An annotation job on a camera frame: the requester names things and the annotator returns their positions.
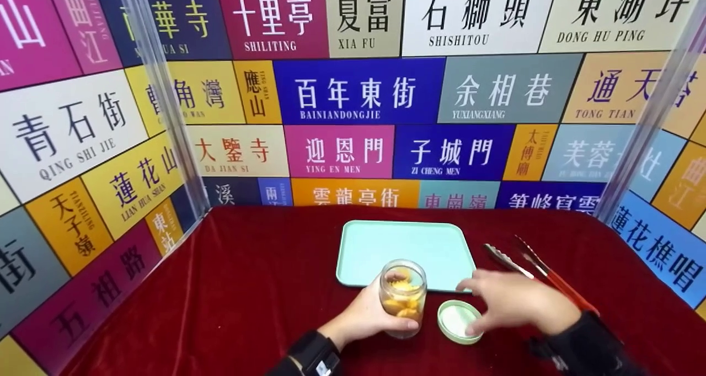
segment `tongs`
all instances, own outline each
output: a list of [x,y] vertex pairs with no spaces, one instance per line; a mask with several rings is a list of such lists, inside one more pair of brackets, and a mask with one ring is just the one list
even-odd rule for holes
[[[527,243],[525,243],[525,240],[522,240],[522,238],[517,235],[515,235],[515,240],[517,241],[517,247],[522,253],[522,257],[524,257],[525,260],[529,261],[529,263],[531,263],[534,268],[536,268],[537,271],[539,271],[539,273],[544,276],[547,281],[549,281],[550,285],[554,286],[557,291],[562,292],[581,310],[593,311],[593,313],[595,313],[596,315],[600,315],[600,313],[598,313],[597,308],[595,308],[595,306],[589,303],[588,300],[583,298],[583,296],[581,296],[580,293],[578,293],[574,288],[571,287],[571,285],[569,285],[563,278],[561,278],[556,271],[552,270],[549,266],[547,266],[547,264],[539,258],[537,253],[535,253],[534,250],[532,250],[532,248],[527,245]],[[484,246],[496,260],[501,261],[501,263],[504,264],[507,268],[519,271],[519,273],[522,273],[523,275],[527,276],[527,278],[534,278],[534,275],[532,275],[532,273],[525,270],[524,268],[521,268],[519,265],[517,265],[517,263],[514,263],[514,261],[512,261],[509,256],[505,255],[494,246],[490,244],[485,244]]]

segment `jar lid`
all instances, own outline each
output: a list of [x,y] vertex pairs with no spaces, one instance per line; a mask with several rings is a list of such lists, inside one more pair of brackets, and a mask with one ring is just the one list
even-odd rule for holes
[[466,336],[466,327],[479,318],[480,311],[461,300],[449,300],[441,303],[436,313],[439,329],[449,340],[458,344],[474,344],[483,334]]

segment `red velvet tablecloth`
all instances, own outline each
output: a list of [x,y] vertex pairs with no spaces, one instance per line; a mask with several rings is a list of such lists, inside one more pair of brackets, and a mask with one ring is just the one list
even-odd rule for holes
[[[307,329],[343,310],[357,290],[335,277],[341,229],[353,219],[448,222],[461,227],[477,266],[499,268],[481,246],[512,255],[513,233],[602,312],[654,376],[704,374],[706,323],[610,228],[549,210],[394,210],[368,207],[221,207],[88,341],[64,374],[260,375]],[[527,329],[487,333],[473,346],[446,339],[430,293],[408,341],[385,335],[343,352],[354,376],[555,374],[527,351]],[[463,296],[479,309],[479,298]]]

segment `colorful sign wall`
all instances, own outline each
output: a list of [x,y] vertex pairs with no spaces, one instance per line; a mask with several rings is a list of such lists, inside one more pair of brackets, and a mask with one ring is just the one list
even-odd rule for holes
[[[148,1],[213,206],[592,214],[697,0]],[[194,215],[121,0],[0,17],[0,373],[58,374]],[[706,318],[704,62],[611,227]]]

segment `red tong handle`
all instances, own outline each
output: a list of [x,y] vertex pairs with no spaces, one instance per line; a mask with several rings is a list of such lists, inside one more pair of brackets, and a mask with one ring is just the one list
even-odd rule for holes
[[549,270],[547,272],[547,279],[554,285],[554,288],[562,292],[566,297],[568,297],[575,305],[581,310],[593,311],[596,315],[600,316],[598,309],[595,308],[588,300],[583,298],[580,293],[578,293],[574,288],[571,287],[563,278],[561,278],[554,270]]

